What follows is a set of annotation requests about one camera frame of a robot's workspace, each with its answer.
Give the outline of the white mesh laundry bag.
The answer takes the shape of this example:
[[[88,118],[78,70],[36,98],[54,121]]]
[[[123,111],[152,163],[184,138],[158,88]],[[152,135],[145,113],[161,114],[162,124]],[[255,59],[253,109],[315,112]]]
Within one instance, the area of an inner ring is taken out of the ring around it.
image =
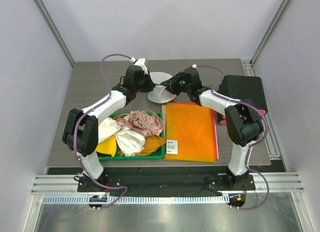
[[[161,85],[163,81],[171,79],[172,75],[165,72],[151,72],[150,77],[155,84],[153,91],[148,93],[148,99],[151,102],[164,104],[175,99],[176,96],[168,92],[165,86]]]

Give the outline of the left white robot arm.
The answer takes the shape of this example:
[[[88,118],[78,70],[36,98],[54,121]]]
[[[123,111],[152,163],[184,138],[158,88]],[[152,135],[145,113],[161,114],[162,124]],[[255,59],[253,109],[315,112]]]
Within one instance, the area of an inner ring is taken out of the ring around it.
[[[79,161],[84,178],[93,190],[107,188],[107,178],[99,162],[98,125],[113,112],[128,105],[139,92],[151,92],[155,88],[144,62],[135,62],[120,82],[100,101],[83,110],[72,109],[67,118],[62,141],[73,151]]]

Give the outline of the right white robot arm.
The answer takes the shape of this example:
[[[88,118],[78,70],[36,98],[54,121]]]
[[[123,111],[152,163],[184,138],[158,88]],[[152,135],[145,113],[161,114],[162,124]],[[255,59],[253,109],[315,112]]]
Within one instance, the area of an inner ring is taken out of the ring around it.
[[[266,105],[262,80],[253,76],[228,75],[222,79],[217,92],[204,86],[196,66],[191,66],[161,84],[169,93],[186,93],[191,102],[225,117],[232,141],[225,182],[231,190],[242,189],[249,179],[252,148],[262,141],[260,135],[268,132],[264,115],[255,107],[255,103],[261,107]]]

